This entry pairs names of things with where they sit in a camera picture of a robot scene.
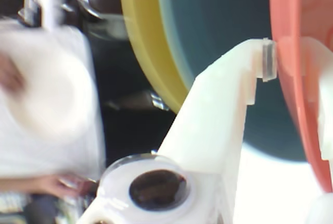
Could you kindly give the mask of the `person right hand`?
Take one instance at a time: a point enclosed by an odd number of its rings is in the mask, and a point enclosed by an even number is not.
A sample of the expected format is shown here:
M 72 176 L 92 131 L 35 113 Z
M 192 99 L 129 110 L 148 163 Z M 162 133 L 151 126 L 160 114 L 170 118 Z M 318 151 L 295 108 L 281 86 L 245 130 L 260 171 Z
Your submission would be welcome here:
M 56 175 L 55 186 L 62 190 L 65 196 L 86 196 L 95 193 L 99 181 L 91 178 L 83 178 L 77 175 Z

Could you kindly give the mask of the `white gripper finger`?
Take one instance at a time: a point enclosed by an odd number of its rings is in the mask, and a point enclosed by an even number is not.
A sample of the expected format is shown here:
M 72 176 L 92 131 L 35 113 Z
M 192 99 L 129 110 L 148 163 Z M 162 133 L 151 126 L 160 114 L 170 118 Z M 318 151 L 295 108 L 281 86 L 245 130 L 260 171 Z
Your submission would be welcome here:
M 332 173 L 332 51 L 319 40 L 306 36 L 301 40 L 318 78 L 318 141 L 321 159 Z M 325 193 L 313 203 L 306 223 L 332 223 L 332 193 Z
M 276 46 L 246 40 L 195 78 L 158 154 L 204 175 L 192 223 L 232 223 L 247 107 L 257 80 L 277 77 Z

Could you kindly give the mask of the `person left hand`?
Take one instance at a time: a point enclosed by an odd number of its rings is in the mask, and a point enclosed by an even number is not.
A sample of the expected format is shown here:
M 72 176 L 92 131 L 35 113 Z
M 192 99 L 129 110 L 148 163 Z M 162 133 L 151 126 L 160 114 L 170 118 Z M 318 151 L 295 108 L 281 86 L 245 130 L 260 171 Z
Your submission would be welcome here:
M 24 88 L 24 78 L 11 58 L 1 53 L 1 87 L 9 92 L 20 92 Z

